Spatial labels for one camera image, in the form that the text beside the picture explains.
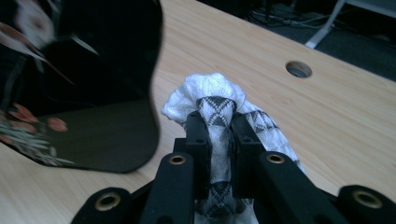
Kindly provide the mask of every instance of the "gray floor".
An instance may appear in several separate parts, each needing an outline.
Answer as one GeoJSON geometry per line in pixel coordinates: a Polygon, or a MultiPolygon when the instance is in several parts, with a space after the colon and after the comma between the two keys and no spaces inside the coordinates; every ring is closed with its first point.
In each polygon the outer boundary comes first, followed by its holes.
{"type": "MultiPolygon", "coordinates": [[[[279,18],[282,18],[282,16],[290,17],[291,14],[287,12],[290,10],[288,6],[276,5],[273,14],[280,15],[279,18]]],[[[266,21],[265,17],[262,16],[264,11],[258,10],[258,12],[256,10],[256,14],[250,14],[254,18],[249,21],[302,44],[314,35],[319,26],[326,21],[324,19],[316,21],[316,23],[307,23],[311,24],[312,27],[288,25],[290,21],[279,21],[279,18],[270,18],[266,21]]],[[[306,19],[318,16],[316,13],[308,14],[303,16],[306,19]]],[[[386,36],[374,37],[343,27],[336,26],[334,28],[317,45],[317,50],[381,77],[396,81],[396,45],[389,42],[386,36]]]]}

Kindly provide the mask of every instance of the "round hole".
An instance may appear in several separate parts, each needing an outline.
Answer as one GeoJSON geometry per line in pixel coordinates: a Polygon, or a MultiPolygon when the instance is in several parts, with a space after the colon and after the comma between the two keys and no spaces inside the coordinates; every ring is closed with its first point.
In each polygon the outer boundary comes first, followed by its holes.
{"type": "Polygon", "coordinates": [[[173,156],[169,158],[169,162],[174,165],[180,165],[186,162],[186,158],[183,156],[173,156]]]}
{"type": "Polygon", "coordinates": [[[110,192],[102,195],[96,200],[95,208],[99,211],[108,211],[113,207],[117,206],[121,201],[121,197],[118,193],[110,192]]]}
{"type": "Polygon", "coordinates": [[[271,154],[267,156],[267,160],[271,163],[283,163],[285,159],[279,155],[271,154]]]}
{"type": "Polygon", "coordinates": [[[371,207],[371,208],[382,207],[381,200],[379,200],[374,194],[364,190],[354,191],[353,198],[356,200],[356,202],[361,203],[367,207],[371,207]]]}
{"type": "Polygon", "coordinates": [[[305,63],[288,62],[286,63],[286,70],[295,77],[310,77],[312,76],[311,68],[305,63]]]}

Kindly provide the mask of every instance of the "table grommet hole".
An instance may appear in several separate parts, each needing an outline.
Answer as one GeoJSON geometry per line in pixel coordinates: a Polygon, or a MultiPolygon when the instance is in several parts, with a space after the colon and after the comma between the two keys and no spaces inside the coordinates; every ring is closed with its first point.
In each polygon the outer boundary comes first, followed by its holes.
{"type": "Polygon", "coordinates": [[[307,78],[312,76],[312,69],[302,62],[288,62],[286,63],[286,70],[295,77],[307,78]]]}

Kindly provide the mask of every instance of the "wooden table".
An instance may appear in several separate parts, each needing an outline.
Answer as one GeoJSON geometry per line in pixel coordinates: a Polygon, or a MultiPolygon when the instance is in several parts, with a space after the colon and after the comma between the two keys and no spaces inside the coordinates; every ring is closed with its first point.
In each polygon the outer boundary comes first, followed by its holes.
{"type": "Polygon", "coordinates": [[[68,223],[97,190],[154,178],[184,131],[160,114],[193,73],[221,72],[280,126],[309,178],[332,194],[350,184],[396,201],[396,83],[193,0],[162,0],[163,50],[152,85],[161,125],[155,157],[128,175],[48,168],[0,146],[0,222],[68,223]],[[310,66],[310,78],[285,64],[310,66]]]}

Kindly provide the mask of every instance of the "white cloth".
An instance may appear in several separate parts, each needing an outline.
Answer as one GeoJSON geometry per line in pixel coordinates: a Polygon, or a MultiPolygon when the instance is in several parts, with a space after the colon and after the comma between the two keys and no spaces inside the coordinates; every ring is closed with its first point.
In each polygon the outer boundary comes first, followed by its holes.
{"type": "Polygon", "coordinates": [[[275,122],[246,100],[242,89],[220,73],[191,75],[169,97],[162,113],[184,127],[187,116],[198,110],[205,120],[212,144],[209,197],[195,202],[195,223],[258,223],[252,200],[236,200],[230,184],[229,125],[235,112],[247,121],[266,150],[282,152],[295,161],[297,155],[275,122]]]}

